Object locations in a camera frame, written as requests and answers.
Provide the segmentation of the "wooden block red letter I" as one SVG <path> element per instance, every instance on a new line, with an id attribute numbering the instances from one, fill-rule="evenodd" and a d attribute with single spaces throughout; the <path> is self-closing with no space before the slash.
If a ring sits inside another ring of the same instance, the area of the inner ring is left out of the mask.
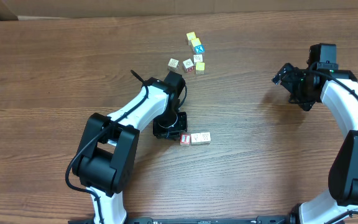
<path id="1" fill-rule="evenodd" d="M 180 145 L 181 146 L 189 146 L 191 144 L 191 135 L 190 134 L 182 134 L 180 136 Z"/>

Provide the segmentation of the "wooden block red apple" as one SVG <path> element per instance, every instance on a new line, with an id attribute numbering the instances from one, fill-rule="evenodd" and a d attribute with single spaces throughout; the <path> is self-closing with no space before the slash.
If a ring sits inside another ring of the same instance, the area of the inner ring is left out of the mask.
<path id="1" fill-rule="evenodd" d="M 191 137 L 191 144 L 192 145 L 196 145 L 196 144 L 201 144 L 202 140 L 201 140 L 201 134 L 200 133 L 193 133 L 190 135 Z"/>

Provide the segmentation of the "wooden block green side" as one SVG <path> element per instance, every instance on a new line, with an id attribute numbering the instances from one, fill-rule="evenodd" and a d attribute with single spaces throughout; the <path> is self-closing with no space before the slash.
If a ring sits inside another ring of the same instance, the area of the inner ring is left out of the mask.
<path id="1" fill-rule="evenodd" d="M 210 132 L 200 133 L 201 135 L 201 143 L 209 144 L 211 142 L 211 134 Z"/>

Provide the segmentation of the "wooden block red letter Y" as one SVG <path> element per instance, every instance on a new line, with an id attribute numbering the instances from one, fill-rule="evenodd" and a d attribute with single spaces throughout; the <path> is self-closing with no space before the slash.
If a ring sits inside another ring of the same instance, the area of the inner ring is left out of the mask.
<path id="1" fill-rule="evenodd" d="M 168 62 L 168 69 L 172 72 L 176 72 L 178 70 L 179 61 L 171 58 Z"/>

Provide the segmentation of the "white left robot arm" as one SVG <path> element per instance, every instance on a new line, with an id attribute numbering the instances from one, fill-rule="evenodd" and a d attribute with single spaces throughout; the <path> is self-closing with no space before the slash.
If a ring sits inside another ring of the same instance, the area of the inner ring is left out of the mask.
<path id="1" fill-rule="evenodd" d="M 66 185 L 91 195 L 94 216 L 85 223 L 125 223 L 123 193 L 135 162 L 140 133 L 153 124 L 158 139 L 181 140 L 187 115 L 180 108 L 187 96 L 182 75 L 141 80 L 140 93 L 120 110 L 92 114 L 78 150 L 65 171 Z"/>

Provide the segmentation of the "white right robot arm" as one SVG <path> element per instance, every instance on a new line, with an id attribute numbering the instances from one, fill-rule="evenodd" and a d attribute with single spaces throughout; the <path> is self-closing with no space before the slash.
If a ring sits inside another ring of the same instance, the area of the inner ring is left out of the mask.
<path id="1" fill-rule="evenodd" d="M 326 106 L 344 142 L 329 171 L 328 189 L 295 205 L 281 223 L 344 223 L 358 215 L 358 79 L 339 69 L 335 44 L 312 45 L 307 64 L 301 69 L 286 63 L 272 81 L 288 90 L 288 102 L 303 111 L 315 103 Z"/>

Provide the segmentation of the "wooden block red letter M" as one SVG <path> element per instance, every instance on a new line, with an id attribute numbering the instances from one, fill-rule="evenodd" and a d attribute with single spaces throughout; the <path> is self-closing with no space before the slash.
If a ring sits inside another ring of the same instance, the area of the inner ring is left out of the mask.
<path id="1" fill-rule="evenodd" d="M 188 73 L 190 71 L 193 71 L 195 69 L 195 65 L 193 61 L 189 58 L 183 61 L 183 68 L 185 73 Z"/>

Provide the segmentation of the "wooden block yellow top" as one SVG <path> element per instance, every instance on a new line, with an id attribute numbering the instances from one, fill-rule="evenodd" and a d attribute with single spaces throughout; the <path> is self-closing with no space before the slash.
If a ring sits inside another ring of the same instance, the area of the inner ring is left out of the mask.
<path id="1" fill-rule="evenodd" d="M 205 71 L 205 63 L 204 63 L 204 62 L 196 62 L 195 71 L 196 71 L 196 74 L 197 74 L 197 75 L 202 75 L 202 74 L 204 74 L 204 71 Z"/>

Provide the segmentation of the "plain wooden picture block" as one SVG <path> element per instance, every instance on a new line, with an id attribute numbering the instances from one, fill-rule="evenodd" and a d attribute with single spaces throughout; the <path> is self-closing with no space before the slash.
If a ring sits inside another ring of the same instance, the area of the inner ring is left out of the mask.
<path id="1" fill-rule="evenodd" d="M 203 55 L 202 54 L 194 54 L 193 62 L 196 65 L 198 62 L 203 62 Z"/>

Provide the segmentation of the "wooden block blue X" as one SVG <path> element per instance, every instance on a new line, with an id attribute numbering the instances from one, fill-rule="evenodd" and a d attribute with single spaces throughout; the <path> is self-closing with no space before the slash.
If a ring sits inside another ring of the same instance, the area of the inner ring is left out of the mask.
<path id="1" fill-rule="evenodd" d="M 199 38 L 191 40 L 191 46 L 195 54 L 204 54 L 205 49 Z"/>

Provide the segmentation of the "far yellow wooden block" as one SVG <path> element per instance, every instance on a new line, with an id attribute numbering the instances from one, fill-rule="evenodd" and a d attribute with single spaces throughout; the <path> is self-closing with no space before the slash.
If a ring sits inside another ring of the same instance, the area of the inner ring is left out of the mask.
<path id="1" fill-rule="evenodd" d="M 188 42 L 188 45 L 191 45 L 191 41 L 192 41 L 193 39 L 196 39 L 196 34 L 195 34 L 195 32 L 186 33 L 186 41 Z"/>

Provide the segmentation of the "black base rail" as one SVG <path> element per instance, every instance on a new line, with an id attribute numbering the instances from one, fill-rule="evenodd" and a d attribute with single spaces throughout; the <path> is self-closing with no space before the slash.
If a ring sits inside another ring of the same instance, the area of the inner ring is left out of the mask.
<path id="1" fill-rule="evenodd" d="M 223 219 L 153 219 L 150 217 L 126 218 L 124 224 L 295 224 L 296 218 L 290 215 L 258 216 L 256 218 Z"/>

